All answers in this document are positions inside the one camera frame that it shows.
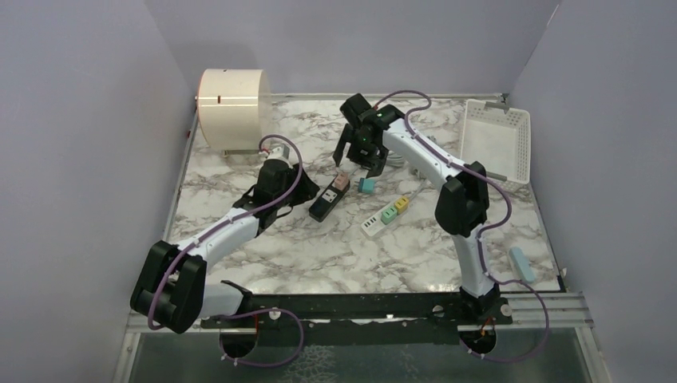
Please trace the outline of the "teal usb charger plug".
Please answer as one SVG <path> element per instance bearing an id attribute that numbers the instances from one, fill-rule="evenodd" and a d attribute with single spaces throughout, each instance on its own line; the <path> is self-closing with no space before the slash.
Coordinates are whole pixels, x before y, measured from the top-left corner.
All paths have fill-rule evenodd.
<path id="1" fill-rule="evenodd" d="M 364 194 L 374 194 L 375 180 L 360 178 L 358 181 L 358 191 Z"/>

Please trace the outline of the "pink usb charger plug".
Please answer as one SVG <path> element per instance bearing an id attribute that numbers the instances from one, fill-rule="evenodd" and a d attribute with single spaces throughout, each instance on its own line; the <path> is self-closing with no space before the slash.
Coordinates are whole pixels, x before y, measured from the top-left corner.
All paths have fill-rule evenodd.
<path id="1" fill-rule="evenodd" d="M 340 172 L 334 179 L 333 186 L 340 192 L 344 192 L 350 185 L 350 176 L 346 172 Z"/>

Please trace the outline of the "black power strip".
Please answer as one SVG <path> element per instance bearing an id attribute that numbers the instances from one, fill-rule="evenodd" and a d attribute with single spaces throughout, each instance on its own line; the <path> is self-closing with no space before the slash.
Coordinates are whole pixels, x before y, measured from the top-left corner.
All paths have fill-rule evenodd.
<path id="1" fill-rule="evenodd" d="M 323 222 L 325 218 L 334 210 L 334 208 L 343 199 L 350 188 L 345 191 L 339 191 L 333 186 L 332 181 L 318 196 L 318 198 L 309 207 L 309 216 L 317 222 Z"/>

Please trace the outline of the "yellow usb charger plug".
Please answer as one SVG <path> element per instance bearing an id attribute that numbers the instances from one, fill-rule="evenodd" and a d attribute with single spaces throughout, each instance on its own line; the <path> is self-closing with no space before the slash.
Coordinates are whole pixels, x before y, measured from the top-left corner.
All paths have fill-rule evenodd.
<path id="1" fill-rule="evenodd" d="M 410 199 L 407 196 L 402 196 L 394 202 L 394 209 L 397 214 L 400 215 L 404 213 L 410 204 Z"/>

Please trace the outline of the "white power strip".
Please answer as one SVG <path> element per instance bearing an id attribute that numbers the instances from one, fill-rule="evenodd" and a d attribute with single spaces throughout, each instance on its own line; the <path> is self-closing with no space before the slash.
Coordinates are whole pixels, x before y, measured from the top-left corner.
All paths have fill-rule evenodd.
<path id="1" fill-rule="evenodd" d="M 401 217 L 403 217 L 404 215 L 406 215 L 406 214 L 408 213 L 408 210 L 409 210 L 409 208 L 407 208 L 407 210 L 406 210 L 404 213 L 398 215 L 398 216 L 397 216 L 390 224 L 384 225 L 384 224 L 381 222 L 381 220 L 380 220 L 380 215 L 381 215 L 381 212 L 382 212 L 385 208 L 387 208 L 387 207 L 389 207 L 389 206 L 394 206 L 394 203 L 389 203 L 389 204 L 387 204 L 386 206 L 382 207 L 381 209 L 379 209 L 378 211 L 376 211 L 373 215 L 369 216 L 366 220 L 364 220 L 364 221 L 359 225 L 359 227 L 360 227 L 362 233 L 363 233 L 366 237 L 373 238 L 373 237 L 378 236 L 378 235 L 381 234 L 385 229 L 387 229 L 387 228 L 392 227 L 393 225 L 395 225 L 396 222 L 399 221 L 399 219 L 400 219 Z"/>

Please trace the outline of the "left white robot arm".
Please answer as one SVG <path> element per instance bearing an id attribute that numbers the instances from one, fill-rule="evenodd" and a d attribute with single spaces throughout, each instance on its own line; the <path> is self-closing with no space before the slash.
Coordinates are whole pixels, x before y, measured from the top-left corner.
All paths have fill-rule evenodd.
<path id="1" fill-rule="evenodd" d="M 132 311 L 151 318 L 150 329 L 177 334 L 200 318 L 221 316 L 231 327 L 247 324 L 248 290 L 233 282 L 208 284 L 208 271 L 268 229 L 282 208 L 314 199 L 319 186 L 298 165 L 265 160 L 256 183 L 231 210 L 191 238 L 172 244 L 154 243 L 146 256 L 130 298 Z"/>

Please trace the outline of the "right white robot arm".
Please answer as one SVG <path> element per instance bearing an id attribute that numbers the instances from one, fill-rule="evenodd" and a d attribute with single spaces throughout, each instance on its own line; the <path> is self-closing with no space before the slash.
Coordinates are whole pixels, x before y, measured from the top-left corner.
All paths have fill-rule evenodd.
<path id="1" fill-rule="evenodd" d="M 346 125 L 333 154 L 336 164 L 347 158 L 365 168 L 368 177 L 375 177 L 382 174 L 393 152 L 438 191 L 434 217 L 451 235 L 461 268 L 461 316 L 470 324 L 481 324 L 500 298 L 497 282 L 489 277 L 481 242 L 489 209 L 485 168 L 446 152 L 413 128 L 406 114 L 393 105 L 376 109 L 357 93 L 341 105 L 340 112 Z"/>

